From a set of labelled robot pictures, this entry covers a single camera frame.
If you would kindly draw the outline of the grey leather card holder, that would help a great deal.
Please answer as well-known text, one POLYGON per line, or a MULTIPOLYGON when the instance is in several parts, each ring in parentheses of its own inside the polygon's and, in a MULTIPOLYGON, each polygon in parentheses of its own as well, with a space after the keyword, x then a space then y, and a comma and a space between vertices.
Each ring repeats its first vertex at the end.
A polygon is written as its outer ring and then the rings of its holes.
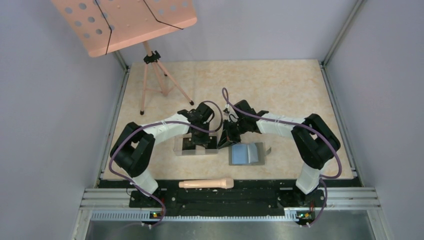
POLYGON ((230 166, 263 166, 272 148, 266 148, 264 142, 238 143, 228 150, 230 166))

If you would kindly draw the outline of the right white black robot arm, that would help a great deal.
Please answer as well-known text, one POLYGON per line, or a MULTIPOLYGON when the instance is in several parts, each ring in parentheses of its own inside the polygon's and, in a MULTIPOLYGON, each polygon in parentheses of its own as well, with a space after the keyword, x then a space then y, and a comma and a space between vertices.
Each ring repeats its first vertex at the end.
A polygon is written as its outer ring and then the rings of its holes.
POLYGON ((320 115, 312 113, 305 118, 292 118, 276 115, 266 110, 259 112, 243 99, 232 106, 236 121, 225 120, 218 149, 227 148, 241 142, 241 136, 247 132, 273 134, 293 139, 303 166, 295 182, 293 200, 299 206, 307 206, 314 198, 313 191, 323 178, 322 170, 327 162, 336 159, 338 172, 332 176, 338 178, 342 173, 342 164, 337 151, 341 143, 320 115))

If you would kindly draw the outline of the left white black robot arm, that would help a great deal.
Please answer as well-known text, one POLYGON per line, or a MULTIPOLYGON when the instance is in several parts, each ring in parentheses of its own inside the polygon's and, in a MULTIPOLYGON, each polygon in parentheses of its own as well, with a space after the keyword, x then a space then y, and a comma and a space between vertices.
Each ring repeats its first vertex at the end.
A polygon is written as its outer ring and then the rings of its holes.
POLYGON ((201 102, 197 108, 177 111, 172 116, 153 123, 139 125, 128 123, 109 156, 110 164, 117 164, 127 179, 141 192, 141 200, 149 207, 160 202, 159 185, 148 170, 153 148, 177 136, 191 134, 195 145, 207 145, 210 142, 210 122, 215 118, 209 101, 201 102))

